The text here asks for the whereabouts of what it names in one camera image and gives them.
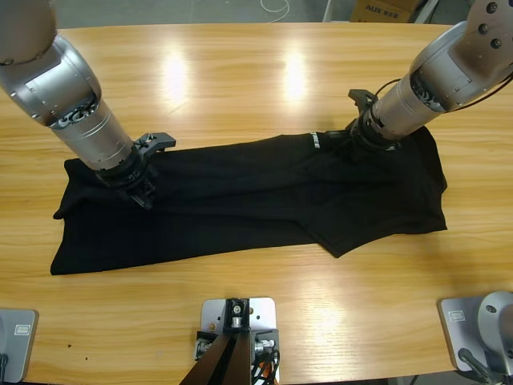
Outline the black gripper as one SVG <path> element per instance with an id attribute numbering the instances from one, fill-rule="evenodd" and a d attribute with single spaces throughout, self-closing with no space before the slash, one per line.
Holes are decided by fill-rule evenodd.
<path id="1" fill-rule="evenodd" d="M 333 153 L 340 159 L 362 161 L 385 152 L 395 152 L 401 148 L 397 141 L 385 139 L 372 127 L 368 119 L 368 110 L 361 111 L 345 130 L 326 131 L 326 137 L 333 142 L 340 142 L 333 148 Z"/>
<path id="2" fill-rule="evenodd" d="M 151 209 L 156 198 L 156 171 L 146 155 L 130 153 L 128 158 L 111 169 L 95 172 L 109 188 L 126 192 L 138 206 Z"/>

